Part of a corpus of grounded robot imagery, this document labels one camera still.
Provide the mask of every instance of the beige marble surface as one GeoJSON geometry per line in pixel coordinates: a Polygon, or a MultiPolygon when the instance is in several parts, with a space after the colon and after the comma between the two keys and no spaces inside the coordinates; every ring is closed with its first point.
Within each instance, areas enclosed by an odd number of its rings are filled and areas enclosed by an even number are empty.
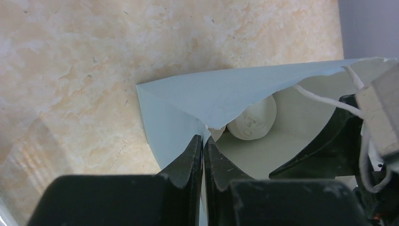
{"type": "Polygon", "coordinates": [[[159,171],[139,82],[342,57],[337,0],[2,0],[1,197],[24,224],[59,175],[159,171]]]}

